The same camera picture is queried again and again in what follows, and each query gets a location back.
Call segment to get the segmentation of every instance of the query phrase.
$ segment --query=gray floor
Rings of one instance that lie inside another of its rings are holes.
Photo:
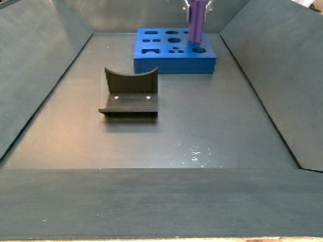
[[[159,76],[159,117],[108,120],[104,67],[132,73],[134,34],[96,34],[25,129],[4,169],[294,169],[219,35],[214,75]]]

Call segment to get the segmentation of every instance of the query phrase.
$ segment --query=purple peg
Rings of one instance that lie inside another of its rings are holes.
[[[191,1],[188,41],[192,43],[202,43],[206,5],[207,5],[206,0]]]

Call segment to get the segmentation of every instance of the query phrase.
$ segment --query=curved cutout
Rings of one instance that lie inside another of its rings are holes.
[[[202,47],[195,47],[192,50],[194,50],[194,52],[196,52],[198,54],[202,54],[202,53],[207,52],[207,50],[206,50],[204,48],[202,48]]]
[[[178,39],[178,38],[170,38],[168,39],[168,42],[171,42],[171,43],[180,43],[180,39]]]
[[[160,53],[160,50],[159,49],[143,49],[142,50],[142,53],[143,54],[147,54],[148,52],[154,52],[154,53],[159,54]]]
[[[158,68],[142,74],[120,74],[104,68],[108,91],[114,93],[158,93]]]
[[[170,31],[167,31],[167,34],[178,34],[178,31],[170,30]]]
[[[146,34],[158,34],[158,31],[146,31]]]

